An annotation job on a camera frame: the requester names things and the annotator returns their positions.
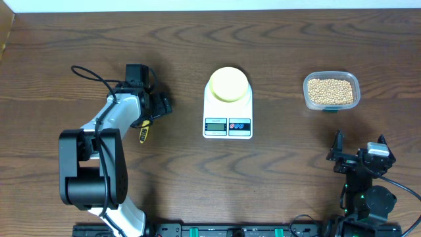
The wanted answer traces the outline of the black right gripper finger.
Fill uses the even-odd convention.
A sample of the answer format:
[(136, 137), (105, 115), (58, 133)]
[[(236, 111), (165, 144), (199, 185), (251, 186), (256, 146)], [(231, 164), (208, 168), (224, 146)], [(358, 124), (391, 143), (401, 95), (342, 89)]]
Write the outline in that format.
[(381, 134), (379, 136), (378, 143), (379, 143), (379, 146), (381, 147), (382, 150), (388, 150), (389, 149), (389, 147), (387, 145), (387, 142), (385, 140), (385, 136), (383, 134)]
[(335, 133), (334, 143), (326, 156), (326, 159), (329, 161), (338, 161), (343, 158), (343, 133), (341, 130), (338, 130)]

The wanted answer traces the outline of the yellow measuring scoop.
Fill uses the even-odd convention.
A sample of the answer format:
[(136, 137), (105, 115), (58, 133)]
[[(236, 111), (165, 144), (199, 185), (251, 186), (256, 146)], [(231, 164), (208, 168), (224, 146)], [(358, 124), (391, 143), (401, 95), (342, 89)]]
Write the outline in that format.
[(150, 120), (145, 120), (143, 121), (141, 128), (140, 128), (140, 133), (139, 133), (139, 142), (141, 144), (143, 144), (146, 139), (147, 139), (147, 135), (149, 133), (149, 127), (151, 125), (151, 121)]

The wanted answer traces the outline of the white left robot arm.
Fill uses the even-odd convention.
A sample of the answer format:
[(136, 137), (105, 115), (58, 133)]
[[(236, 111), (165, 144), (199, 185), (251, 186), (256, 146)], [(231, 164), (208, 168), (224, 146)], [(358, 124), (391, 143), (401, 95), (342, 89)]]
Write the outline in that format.
[(105, 106), (79, 129), (59, 136), (59, 193), (66, 205), (99, 217), (114, 236), (154, 236), (156, 228), (128, 195), (128, 170), (122, 140), (130, 128), (144, 142), (155, 119), (172, 108), (164, 92), (149, 82), (153, 69), (126, 65), (115, 87), (93, 71), (73, 65), (71, 71), (108, 89)]

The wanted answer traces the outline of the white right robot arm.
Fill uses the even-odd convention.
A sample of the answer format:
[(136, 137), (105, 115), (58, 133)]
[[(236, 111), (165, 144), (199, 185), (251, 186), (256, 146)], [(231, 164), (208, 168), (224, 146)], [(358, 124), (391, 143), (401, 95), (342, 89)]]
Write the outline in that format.
[(339, 201), (344, 215), (328, 220), (321, 235), (400, 236), (401, 227), (387, 222), (397, 203), (396, 196), (387, 188), (373, 184), (374, 179), (381, 178), (396, 162), (384, 136), (352, 155), (343, 152), (343, 133), (338, 130), (326, 159), (335, 163), (334, 172), (345, 175)]

